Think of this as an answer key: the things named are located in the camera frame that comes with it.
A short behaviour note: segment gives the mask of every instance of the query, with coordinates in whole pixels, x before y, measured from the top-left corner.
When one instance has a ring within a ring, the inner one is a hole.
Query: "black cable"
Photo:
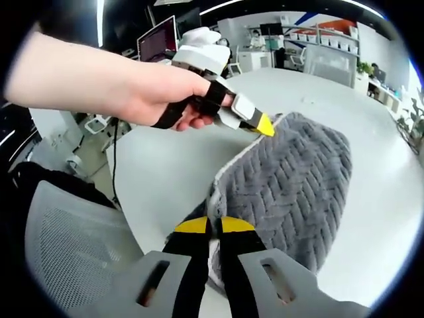
[[[115,187],[115,177],[117,172],[117,140],[118,140],[118,128],[119,128],[119,119],[112,119],[112,125],[115,125],[115,132],[113,133],[113,172],[112,172],[112,188],[113,195],[115,196],[114,201],[119,204],[117,189]]]

